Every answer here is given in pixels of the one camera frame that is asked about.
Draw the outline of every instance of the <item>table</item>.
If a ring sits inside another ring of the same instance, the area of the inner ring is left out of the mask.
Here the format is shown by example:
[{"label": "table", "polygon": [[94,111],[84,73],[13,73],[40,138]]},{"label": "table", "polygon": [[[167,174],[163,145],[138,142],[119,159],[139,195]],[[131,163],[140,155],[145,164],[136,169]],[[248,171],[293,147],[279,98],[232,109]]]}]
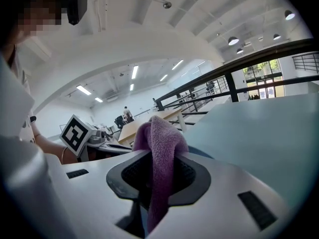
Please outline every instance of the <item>table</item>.
[{"label": "table", "polygon": [[316,93],[218,105],[184,137],[215,159],[242,167],[297,207],[318,175],[318,135]]},{"label": "table", "polygon": [[134,141],[135,134],[140,127],[145,122],[148,122],[152,116],[159,116],[160,118],[164,120],[170,120],[175,117],[178,118],[180,128],[183,132],[186,132],[186,125],[183,119],[183,116],[181,114],[181,108],[180,109],[174,109],[174,110],[166,110],[166,111],[160,111],[160,112],[153,112],[149,114],[145,114],[141,117],[138,117],[135,121],[124,125],[120,138],[118,140],[119,144],[130,146],[130,143]]}]

